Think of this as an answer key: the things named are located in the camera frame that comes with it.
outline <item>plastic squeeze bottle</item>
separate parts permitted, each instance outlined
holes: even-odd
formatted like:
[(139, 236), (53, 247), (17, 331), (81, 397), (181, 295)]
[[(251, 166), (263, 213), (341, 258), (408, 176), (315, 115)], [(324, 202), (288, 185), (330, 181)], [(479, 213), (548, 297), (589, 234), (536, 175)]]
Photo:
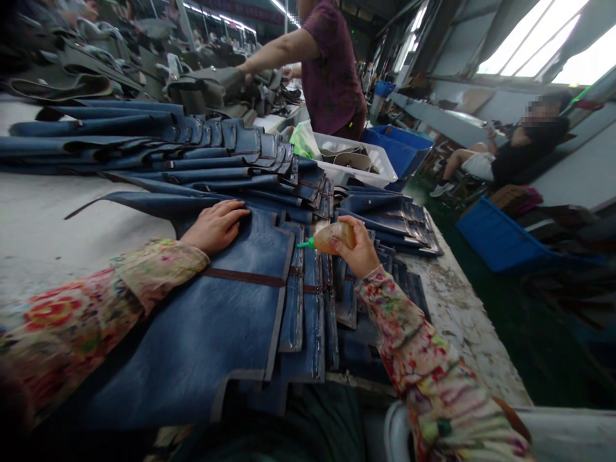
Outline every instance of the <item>plastic squeeze bottle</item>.
[(346, 223), (337, 221), (320, 230), (316, 236), (308, 239), (308, 242), (299, 244), (297, 247), (310, 247), (329, 253), (330, 255), (340, 255), (336, 249), (329, 244), (330, 239), (337, 239), (350, 249), (355, 248), (355, 234), (353, 228)]

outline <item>person's right hand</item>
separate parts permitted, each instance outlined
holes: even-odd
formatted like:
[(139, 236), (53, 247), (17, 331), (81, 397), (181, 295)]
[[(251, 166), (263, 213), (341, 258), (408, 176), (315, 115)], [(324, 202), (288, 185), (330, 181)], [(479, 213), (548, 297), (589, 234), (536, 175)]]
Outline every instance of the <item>person's right hand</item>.
[(496, 131), (491, 126), (487, 127), (488, 139), (496, 139)]
[(338, 217), (338, 221), (346, 223), (353, 228), (355, 248), (350, 249), (337, 239), (331, 239), (329, 244), (344, 258), (355, 276), (363, 279), (381, 265), (374, 244), (370, 241), (366, 225), (364, 225), (363, 221), (352, 216)]
[(249, 215), (243, 201), (226, 200), (204, 209), (180, 242), (197, 247), (208, 257), (222, 252), (237, 237), (239, 219)]

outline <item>floral shirt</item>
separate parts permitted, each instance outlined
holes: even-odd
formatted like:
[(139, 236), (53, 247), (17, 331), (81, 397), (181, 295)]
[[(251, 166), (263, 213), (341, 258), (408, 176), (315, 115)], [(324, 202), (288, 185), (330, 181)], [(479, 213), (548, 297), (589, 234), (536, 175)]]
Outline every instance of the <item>floral shirt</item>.
[[(196, 248), (158, 239), (99, 273), (1, 311), (0, 392), (14, 398), (22, 423), (43, 421), (172, 288), (208, 263)], [(409, 408), (418, 460), (532, 459), (528, 442), (382, 267), (358, 294)]]
[(88, 278), (0, 312), (4, 392), (38, 425), (92, 373), (169, 291), (209, 263), (199, 249), (158, 239)]
[(358, 287), (413, 423), (417, 460), (534, 460), (501, 407), (380, 266)]

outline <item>blue plastic crate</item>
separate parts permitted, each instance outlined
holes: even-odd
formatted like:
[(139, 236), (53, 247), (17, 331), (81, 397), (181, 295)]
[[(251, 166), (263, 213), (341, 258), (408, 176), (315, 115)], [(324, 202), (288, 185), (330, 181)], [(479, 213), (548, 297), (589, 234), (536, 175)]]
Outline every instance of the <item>blue plastic crate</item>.
[(573, 257), (548, 249), (485, 196), (457, 223), (475, 252), (495, 273), (526, 274), (550, 268), (587, 268), (602, 258)]
[(394, 83), (386, 82), (384, 80), (377, 80), (377, 84), (374, 87), (374, 94), (384, 96), (386, 98), (391, 92), (394, 91), (395, 88), (396, 85)]
[(399, 187), (404, 187), (434, 145), (434, 141), (422, 133), (408, 132), (391, 125), (367, 128), (361, 140), (385, 149), (391, 166), (398, 175)]

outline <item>black shirt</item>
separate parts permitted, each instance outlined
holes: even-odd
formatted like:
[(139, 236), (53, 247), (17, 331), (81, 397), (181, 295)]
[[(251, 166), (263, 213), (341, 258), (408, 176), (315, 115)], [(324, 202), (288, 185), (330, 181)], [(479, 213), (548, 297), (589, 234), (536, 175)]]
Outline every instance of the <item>black shirt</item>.
[(503, 144), (492, 162), (496, 184), (507, 184), (517, 174), (554, 151), (569, 130), (569, 119), (557, 117), (539, 126), (524, 128), (529, 144), (514, 148), (511, 141)]

